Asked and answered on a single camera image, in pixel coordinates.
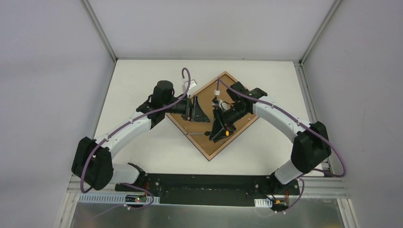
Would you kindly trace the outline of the yellow black screwdriver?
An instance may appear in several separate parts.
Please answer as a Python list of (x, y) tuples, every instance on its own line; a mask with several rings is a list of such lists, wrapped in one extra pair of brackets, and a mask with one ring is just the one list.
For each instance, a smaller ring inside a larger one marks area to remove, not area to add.
[[(205, 131), (201, 133), (186, 133), (185, 135), (205, 135), (205, 136), (210, 136), (211, 132), (210, 131)], [(220, 133), (220, 137), (228, 137), (230, 135), (230, 131), (225, 131), (225, 133)]]

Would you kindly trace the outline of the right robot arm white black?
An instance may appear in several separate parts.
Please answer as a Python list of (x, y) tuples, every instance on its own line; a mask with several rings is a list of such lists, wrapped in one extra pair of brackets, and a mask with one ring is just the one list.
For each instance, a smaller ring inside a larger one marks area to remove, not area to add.
[(205, 132), (210, 141), (215, 143), (232, 136), (236, 132), (235, 123), (246, 114), (254, 114), (280, 130), (293, 144), (290, 159), (270, 174), (269, 191), (283, 194), (291, 181), (311, 172), (331, 155), (323, 123), (298, 120), (275, 105), (260, 88), (248, 90), (236, 82), (226, 92), (234, 102), (227, 110), (220, 106), (213, 109), (212, 129)]

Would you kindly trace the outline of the blue wooden photo frame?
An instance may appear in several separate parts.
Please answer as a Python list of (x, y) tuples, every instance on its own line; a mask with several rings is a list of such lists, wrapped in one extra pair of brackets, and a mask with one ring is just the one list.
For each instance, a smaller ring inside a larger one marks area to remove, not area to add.
[(225, 71), (191, 96), (195, 110), (188, 117), (167, 114), (209, 161), (258, 119), (247, 109), (246, 100), (227, 86), (246, 95), (257, 92), (257, 89), (246, 89)]

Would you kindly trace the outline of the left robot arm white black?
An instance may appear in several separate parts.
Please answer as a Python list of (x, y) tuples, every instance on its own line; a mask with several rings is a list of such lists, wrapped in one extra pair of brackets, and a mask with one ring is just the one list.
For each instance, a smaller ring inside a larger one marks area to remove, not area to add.
[(161, 80), (147, 100), (121, 126), (98, 138), (84, 137), (79, 141), (72, 173), (91, 189), (101, 190), (110, 183), (126, 183), (133, 192), (140, 192), (145, 186), (145, 179), (141, 176), (144, 171), (132, 163), (114, 164), (113, 158), (133, 139), (153, 129), (166, 113), (179, 114), (189, 122), (210, 122), (196, 96), (190, 98), (182, 94), (175, 97), (173, 84)]

